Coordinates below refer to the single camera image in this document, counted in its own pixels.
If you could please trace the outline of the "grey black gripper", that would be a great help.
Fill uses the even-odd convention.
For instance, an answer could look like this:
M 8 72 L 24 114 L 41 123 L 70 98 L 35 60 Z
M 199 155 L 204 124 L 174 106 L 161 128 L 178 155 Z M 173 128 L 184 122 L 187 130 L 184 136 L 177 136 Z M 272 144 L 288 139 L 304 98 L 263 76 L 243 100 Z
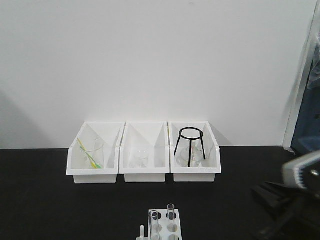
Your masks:
M 300 156 L 282 166 L 284 184 L 264 182 L 251 188 L 253 199 L 271 215 L 282 215 L 291 197 L 309 192 L 320 197 L 320 151 Z

